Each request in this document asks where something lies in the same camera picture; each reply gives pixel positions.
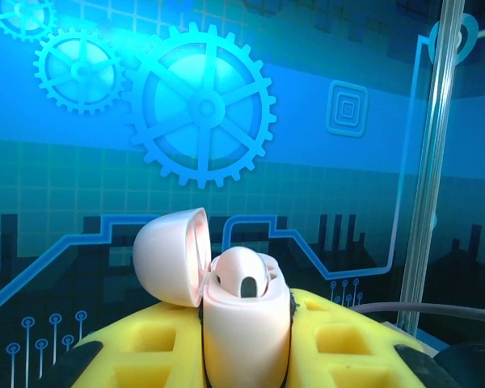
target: black object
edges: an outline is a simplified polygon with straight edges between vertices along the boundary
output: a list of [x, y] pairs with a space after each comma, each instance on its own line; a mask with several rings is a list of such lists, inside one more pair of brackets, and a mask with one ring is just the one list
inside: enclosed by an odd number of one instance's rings
[[427, 354], [406, 345], [395, 350], [426, 388], [464, 388]]
[[462, 388], [485, 388], [485, 342], [451, 346], [434, 360]]
[[102, 348], [101, 342], [91, 341], [70, 349], [32, 388], [71, 388]]

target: yellow foam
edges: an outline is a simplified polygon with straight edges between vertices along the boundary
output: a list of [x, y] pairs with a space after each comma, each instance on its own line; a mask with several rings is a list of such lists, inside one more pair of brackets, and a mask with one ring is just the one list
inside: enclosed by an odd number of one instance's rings
[[[424, 388], [394, 345], [423, 351], [402, 333], [294, 289], [287, 388]], [[74, 388], [204, 388], [197, 309], [158, 303], [84, 338], [103, 349]]]

